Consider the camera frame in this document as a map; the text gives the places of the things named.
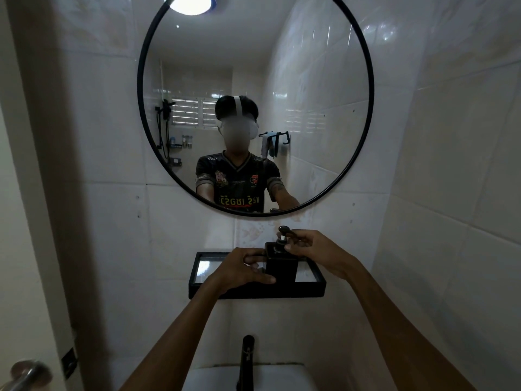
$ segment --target neck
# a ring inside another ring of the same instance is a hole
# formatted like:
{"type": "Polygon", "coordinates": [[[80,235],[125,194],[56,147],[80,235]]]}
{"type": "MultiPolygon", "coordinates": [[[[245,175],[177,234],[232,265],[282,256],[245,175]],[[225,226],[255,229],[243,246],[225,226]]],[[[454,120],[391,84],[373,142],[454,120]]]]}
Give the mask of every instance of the neck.
{"type": "Polygon", "coordinates": [[[243,164],[249,155],[249,150],[241,152],[231,152],[230,150],[225,150],[225,157],[230,159],[231,162],[236,166],[240,166],[241,164],[243,164]]]}

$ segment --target cartoon logo on jersey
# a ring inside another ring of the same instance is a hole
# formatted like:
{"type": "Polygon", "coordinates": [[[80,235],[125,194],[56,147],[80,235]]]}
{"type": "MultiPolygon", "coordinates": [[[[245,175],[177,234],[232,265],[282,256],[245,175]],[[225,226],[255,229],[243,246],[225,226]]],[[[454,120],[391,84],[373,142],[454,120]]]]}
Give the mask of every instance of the cartoon logo on jersey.
{"type": "Polygon", "coordinates": [[[224,173],[220,172],[219,170],[217,170],[215,172],[215,182],[220,187],[224,187],[225,185],[228,185],[228,180],[226,179],[226,176],[224,175],[224,173]]]}
{"type": "Polygon", "coordinates": [[[250,181],[251,181],[253,187],[257,186],[257,183],[258,183],[258,181],[259,181],[259,176],[258,176],[258,174],[252,176],[252,177],[250,178],[250,181]]]}

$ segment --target black jersey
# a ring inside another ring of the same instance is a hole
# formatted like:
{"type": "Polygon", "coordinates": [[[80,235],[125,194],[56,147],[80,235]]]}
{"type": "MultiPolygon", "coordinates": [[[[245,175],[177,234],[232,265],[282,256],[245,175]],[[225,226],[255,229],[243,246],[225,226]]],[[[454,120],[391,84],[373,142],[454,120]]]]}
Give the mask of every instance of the black jersey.
{"type": "Polygon", "coordinates": [[[223,207],[252,213],[264,212],[264,190],[270,198],[277,184],[283,185],[280,171],[272,161],[250,154],[244,163],[235,166],[224,155],[207,155],[199,158],[195,171],[195,186],[212,184],[214,201],[223,207]]]}

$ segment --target hand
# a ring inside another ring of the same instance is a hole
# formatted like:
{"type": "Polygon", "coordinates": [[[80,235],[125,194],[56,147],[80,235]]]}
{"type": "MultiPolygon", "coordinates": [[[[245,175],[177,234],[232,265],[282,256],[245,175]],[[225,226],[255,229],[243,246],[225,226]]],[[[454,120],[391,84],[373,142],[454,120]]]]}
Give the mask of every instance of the hand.
{"type": "Polygon", "coordinates": [[[262,248],[235,248],[226,256],[208,281],[217,284],[220,295],[248,282],[273,284],[276,282],[275,277],[258,270],[257,262],[265,261],[264,255],[262,248]]]}
{"type": "Polygon", "coordinates": [[[346,278],[346,266],[357,259],[341,249],[318,230],[292,230],[284,247],[290,254],[307,256],[335,276],[346,278]]]}

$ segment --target round mirror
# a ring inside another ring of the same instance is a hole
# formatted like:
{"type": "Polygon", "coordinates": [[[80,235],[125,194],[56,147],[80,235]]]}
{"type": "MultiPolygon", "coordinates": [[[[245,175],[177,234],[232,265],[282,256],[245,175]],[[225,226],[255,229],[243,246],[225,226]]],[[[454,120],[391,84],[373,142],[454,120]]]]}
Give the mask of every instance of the round mirror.
{"type": "Polygon", "coordinates": [[[342,0],[165,0],[141,50],[138,101],[152,150],[187,192],[274,216],[348,178],[373,68],[342,0]]]}

